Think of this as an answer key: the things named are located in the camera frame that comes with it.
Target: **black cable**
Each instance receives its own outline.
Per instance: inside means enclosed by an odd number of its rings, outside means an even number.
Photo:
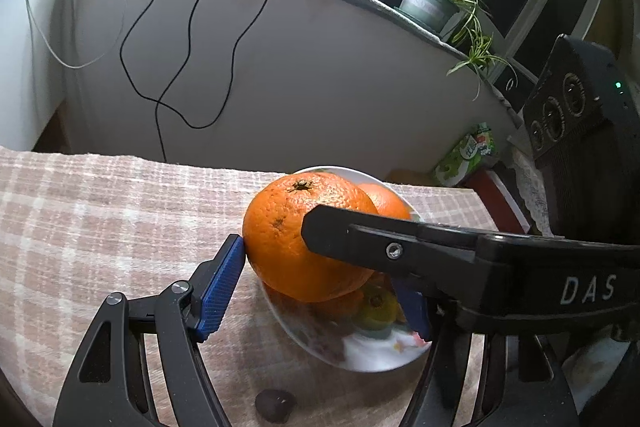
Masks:
[[[131,28],[129,28],[129,31],[127,31],[126,35],[124,36],[124,38],[122,39],[122,43],[120,44],[120,63],[122,65],[122,69],[125,72],[125,75],[127,76],[127,80],[129,81],[129,84],[131,84],[131,87],[133,88],[133,90],[136,92],[136,94],[144,99],[144,100],[148,100],[149,102],[155,102],[156,104],[156,108],[155,108],[155,115],[156,115],[156,130],[158,131],[158,137],[159,137],[159,141],[160,141],[160,147],[162,150],[162,158],[164,160],[164,162],[166,162],[166,154],[164,151],[164,142],[162,140],[162,132],[160,129],[160,124],[158,121],[158,107],[162,106],[165,107],[171,111],[173,111],[175,114],[177,114],[180,118],[182,118],[182,121],[190,128],[192,129],[206,129],[207,127],[211,127],[213,126],[219,119],[220,116],[222,116],[223,111],[225,110],[226,107],[226,103],[229,100],[229,96],[231,94],[231,89],[233,86],[233,82],[234,82],[234,70],[235,70],[235,62],[236,62],[236,49],[238,48],[238,44],[240,43],[242,37],[244,37],[244,35],[249,31],[249,29],[251,29],[251,27],[255,24],[255,22],[258,20],[258,17],[261,15],[261,13],[264,10],[264,7],[267,5],[267,2],[269,0],[264,0],[264,2],[262,3],[262,6],[260,6],[260,9],[258,10],[258,13],[255,15],[255,17],[253,18],[253,20],[249,23],[249,25],[245,28],[245,30],[240,34],[240,36],[236,39],[236,42],[234,43],[234,47],[233,47],[233,51],[231,53],[231,76],[229,79],[229,84],[226,90],[226,96],[225,96],[225,100],[222,103],[222,107],[220,107],[220,110],[218,112],[218,114],[216,115],[216,117],[209,123],[204,124],[204,125],[192,125],[185,117],[184,115],[178,111],[176,108],[172,107],[171,105],[168,105],[167,103],[164,103],[162,101],[162,97],[164,97],[164,95],[167,93],[167,91],[170,89],[170,87],[172,86],[172,84],[175,82],[175,80],[177,79],[177,77],[180,75],[180,73],[182,73],[182,70],[184,69],[184,67],[186,66],[187,62],[189,61],[189,59],[191,58],[191,22],[193,21],[193,16],[195,13],[195,10],[198,6],[200,0],[196,0],[196,2],[194,3],[193,9],[191,9],[191,13],[190,13],[190,17],[189,17],[189,24],[188,24],[188,52],[187,52],[187,56],[184,59],[180,69],[178,70],[178,72],[176,73],[176,75],[174,75],[174,77],[171,79],[171,81],[169,82],[169,84],[164,88],[164,91],[162,92],[161,96],[156,99],[153,98],[151,96],[146,96],[144,94],[142,94],[140,92],[140,90],[136,87],[135,83],[133,82],[133,79],[131,78],[130,74],[129,74],[129,70],[127,70],[127,66],[124,62],[124,58],[122,56],[122,52],[124,49],[124,45],[127,42],[127,39],[129,39],[129,36],[131,35],[133,29],[136,27],[136,25],[138,24],[138,22],[140,22],[140,19],[142,19],[142,17],[146,14],[146,12],[151,8],[151,6],[153,5],[153,3],[155,2],[155,0],[151,0],[149,1],[149,3],[146,5],[145,9],[142,10],[142,12],[140,13],[140,15],[136,18],[136,20],[134,21],[134,23],[131,25]]]

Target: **red object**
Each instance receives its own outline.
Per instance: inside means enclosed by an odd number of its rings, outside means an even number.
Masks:
[[[530,226],[524,214],[495,172],[479,169],[464,185],[478,194],[498,230],[510,233],[529,232]]]

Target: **black round object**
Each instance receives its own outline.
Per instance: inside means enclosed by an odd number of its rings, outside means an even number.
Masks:
[[[564,134],[564,114],[558,100],[550,96],[542,106],[542,115],[549,138],[558,141]]]
[[[567,73],[562,83],[562,94],[569,112],[576,117],[580,116],[586,103],[584,86],[580,78],[573,73]]]
[[[540,122],[538,120],[534,120],[531,123],[531,144],[536,151],[542,149],[544,138]]]
[[[265,389],[255,397],[255,408],[267,422],[286,423],[296,402],[289,391]]]

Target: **tablecloth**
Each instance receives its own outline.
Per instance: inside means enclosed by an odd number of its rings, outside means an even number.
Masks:
[[[152,295],[187,279],[241,232],[254,194],[279,176],[0,148],[0,367],[43,426],[106,295]],[[471,190],[394,188],[429,222],[495,230]],[[150,380],[159,419],[172,426],[154,340],[145,339]],[[291,427],[397,426],[424,366],[422,358],[388,373],[350,373],[308,355],[268,311],[248,263],[201,351],[236,427],[264,425],[254,399],[270,387],[295,393]]]

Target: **green plant pot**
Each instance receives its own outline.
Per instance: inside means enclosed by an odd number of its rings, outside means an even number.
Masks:
[[[440,35],[459,8],[450,0],[402,0],[400,11]]]

